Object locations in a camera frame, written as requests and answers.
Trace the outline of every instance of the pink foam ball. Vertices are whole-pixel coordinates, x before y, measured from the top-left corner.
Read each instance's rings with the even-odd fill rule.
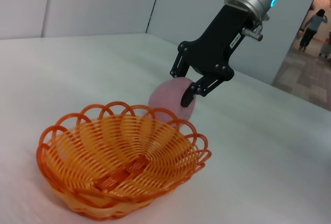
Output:
[[[158,86],[148,101],[148,106],[154,108],[165,108],[173,112],[177,118],[183,120],[189,120],[192,116],[195,97],[191,104],[184,108],[180,105],[185,90],[190,86],[192,81],[188,78],[174,78],[162,83]],[[156,119],[167,123],[172,118],[165,113],[157,113]]]

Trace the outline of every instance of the blue indicator light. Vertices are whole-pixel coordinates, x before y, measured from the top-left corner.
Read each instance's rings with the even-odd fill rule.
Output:
[[[273,1],[271,2],[270,6],[271,6],[271,7],[274,7],[274,5],[276,4],[276,1],[277,1],[277,0],[273,0]]]

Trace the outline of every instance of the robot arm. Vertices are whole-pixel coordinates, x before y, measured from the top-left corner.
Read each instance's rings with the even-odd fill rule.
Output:
[[[225,0],[221,11],[195,41],[183,41],[170,71],[174,78],[185,77],[191,66],[202,78],[185,91],[181,105],[188,107],[194,95],[206,96],[234,76],[229,58],[245,36],[261,41],[262,22],[277,0]]]

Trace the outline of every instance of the basket rim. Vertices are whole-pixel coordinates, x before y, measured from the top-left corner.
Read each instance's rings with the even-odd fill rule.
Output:
[[[113,106],[123,106],[125,109],[124,111],[122,111],[121,114],[114,114],[113,111],[110,109]],[[51,148],[52,145],[54,145],[54,141],[56,139],[56,137],[58,135],[56,135],[57,131],[61,131],[61,132],[66,132],[68,131],[67,128],[61,126],[61,123],[69,118],[77,118],[77,122],[76,122],[76,126],[72,127],[72,128],[76,128],[80,125],[83,125],[85,123],[81,123],[81,120],[84,120],[86,123],[91,122],[91,120],[85,115],[85,113],[93,108],[99,108],[101,109],[99,117],[97,118],[98,120],[102,120],[104,117],[104,114],[106,112],[108,112],[110,115],[127,115],[127,113],[130,113],[131,116],[135,116],[135,117],[149,117],[151,116],[152,119],[154,119],[157,122],[160,122],[164,125],[173,125],[176,124],[176,127],[172,127],[176,130],[176,132],[179,132],[179,128],[181,124],[187,125],[189,128],[191,128],[192,130],[192,134],[190,135],[186,135],[184,136],[185,138],[193,138],[193,141],[191,142],[190,140],[188,140],[192,147],[196,147],[197,150],[194,150],[196,153],[200,153],[200,155],[198,156],[199,162],[197,163],[197,166],[195,168],[195,170],[193,171],[189,171],[187,172],[186,176],[183,177],[183,179],[181,179],[179,182],[176,182],[174,184],[172,184],[171,186],[169,186],[168,188],[161,190],[159,192],[156,193],[148,193],[148,194],[142,194],[142,195],[133,195],[133,196],[119,196],[113,192],[108,192],[108,193],[104,193],[102,191],[90,191],[90,190],[80,190],[80,189],[69,189],[68,187],[64,187],[64,183],[62,182],[62,180],[55,175],[50,168],[47,167],[45,160],[44,160],[44,150],[48,150]],[[136,109],[144,109],[147,110],[147,113],[143,116],[141,115],[136,115],[134,110]],[[169,121],[168,123],[163,123],[159,120],[157,120],[155,118],[155,113],[156,112],[163,112],[166,113],[168,115],[170,115],[173,120]],[[49,146],[46,143],[44,143],[44,139],[46,137],[47,134],[49,134],[50,132],[52,132],[52,144]],[[199,150],[199,148],[196,145],[196,141],[197,139],[200,138],[203,140],[204,142],[204,148],[202,150]],[[193,126],[192,123],[190,123],[189,121],[186,120],[181,120],[178,119],[176,117],[176,115],[174,113],[172,113],[171,111],[167,110],[167,109],[163,109],[163,108],[155,108],[155,109],[151,109],[148,106],[145,105],[133,105],[133,106],[129,106],[128,104],[124,103],[124,102],[120,102],[120,101],[116,101],[116,102],[111,102],[107,105],[101,105],[101,104],[92,104],[89,105],[87,107],[85,107],[80,113],[70,113],[67,114],[63,117],[61,117],[55,125],[48,127],[40,136],[39,139],[39,145],[37,148],[37,153],[36,153],[36,158],[37,158],[37,164],[39,167],[39,170],[41,172],[41,174],[43,175],[43,177],[46,179],[46,181],[51,185],[51,187],[56,190],[59,191],[61,193],[65,193],[67,195],[71,195],[72,197],[74,197],[75,199],[78,199],[79,201],[82,201],[83,203],[86,204],[86,201],[90,202],[89,200],[87,200],[85,197],[83,197],[82,195],[86,195],[86,196],[91,196],[91,197],[98,197],[98,198],[109,198],[112,200],[117,200],[117,201],[121,201],[121,202],[130,202],[130,201],[147,201],[150,199],[154,199],[160,196],[163,196],[165,194],[168,194],[169,192],[172,192],[175,188],[177,188],[179,185],[187,182],[188,180],[191,179],[191,177],[197,173],[198,171],[200,171],[201,169],[203,169],[205,167],[205,162],[211,157],[212,153],[211,151],[209,151],[207,149],[208,147],[208,140],[207,138],[200,134],[197,133],[195,127]]]

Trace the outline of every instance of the black pants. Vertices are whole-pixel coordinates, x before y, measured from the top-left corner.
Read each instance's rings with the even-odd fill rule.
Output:
[[[309,28],[307,28],[307,30],[305,31],[301,42],[300,42],[300,47],[306,47],[307,45],[309,45],[309,42],[311,41],[311,39],[314,37],[314,35],[317,33],[317,31],[313,31]]]

